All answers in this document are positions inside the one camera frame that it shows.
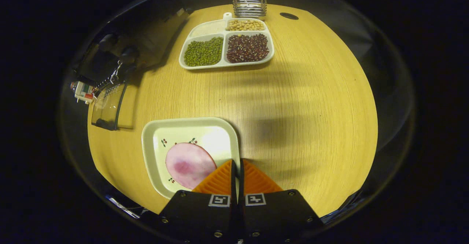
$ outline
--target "pink ham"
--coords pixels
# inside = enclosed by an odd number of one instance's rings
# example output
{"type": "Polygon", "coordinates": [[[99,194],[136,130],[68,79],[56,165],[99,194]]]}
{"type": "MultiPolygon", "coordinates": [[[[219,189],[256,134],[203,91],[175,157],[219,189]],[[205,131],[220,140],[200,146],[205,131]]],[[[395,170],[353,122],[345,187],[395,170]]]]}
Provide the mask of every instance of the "pink ham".
{"type": "Polygon", "coordinates": [[[166,154],[166,168],[176,182],[194,189],[215,171],[217,166],[202,147],[191,143],[178,143],[166,154]]]}

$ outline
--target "metal pen holder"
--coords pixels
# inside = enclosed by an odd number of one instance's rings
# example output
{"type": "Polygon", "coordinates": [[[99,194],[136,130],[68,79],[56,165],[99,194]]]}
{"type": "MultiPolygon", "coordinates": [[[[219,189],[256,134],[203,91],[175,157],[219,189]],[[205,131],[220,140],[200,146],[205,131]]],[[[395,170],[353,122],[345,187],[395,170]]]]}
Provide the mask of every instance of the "metal pen holder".
{"type": "Polygon", "coordinates": [[[238,18],[264,20],[267,14],[267,0],[233,0],[234,15],[238,18]]]}

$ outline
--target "wooden table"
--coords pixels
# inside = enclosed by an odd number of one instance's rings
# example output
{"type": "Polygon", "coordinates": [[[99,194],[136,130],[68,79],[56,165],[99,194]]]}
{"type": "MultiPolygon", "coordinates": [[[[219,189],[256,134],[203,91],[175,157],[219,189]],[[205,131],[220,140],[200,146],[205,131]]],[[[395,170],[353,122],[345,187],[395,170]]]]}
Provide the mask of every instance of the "wooden table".
{"type": "Polygon", "coordinates": [[[97,169],[126,196],[159,214],[169,200],[148,178],[141,144],[144,125],[221,117],[237,130],[241,157],[251,159],[283,189],[298,189],[318,216],[333,212],[360,189],[376,149],[376,108],[360,64],[311,13],[268,5],[272,60],[227,69],[183,69],[178,57],[191,29],[232,11],[231,5],[222,5],[189,16],[166,62],[136,74],[136,85],[128,87],[119,115],[124,128],[111,132],[92,126],[89,106],[89,147],[97,169]]]}

